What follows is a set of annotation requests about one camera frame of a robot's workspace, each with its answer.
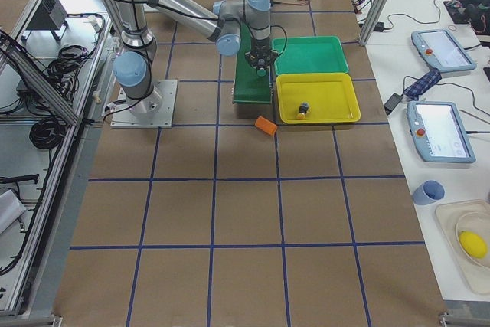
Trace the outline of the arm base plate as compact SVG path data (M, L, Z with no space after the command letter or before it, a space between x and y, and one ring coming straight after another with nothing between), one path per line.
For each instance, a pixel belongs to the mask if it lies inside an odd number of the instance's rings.
M110 126L113 129L154 129L172 127L175 99L178 89L177 80L154 81L152 94L141 102L127 100L126 92L119 88L118 99L121 104L112 108Z

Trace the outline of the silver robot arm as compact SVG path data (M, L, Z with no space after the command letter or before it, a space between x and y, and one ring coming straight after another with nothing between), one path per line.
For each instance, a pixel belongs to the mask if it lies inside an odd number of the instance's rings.
M270 72L280 55L271 45L272 0L103 0L121 41L113 61L119 100L109 105L114 128L168 128L176 121L177 80L160 80L158 21L201 34L236 61L233 102L269 104Z

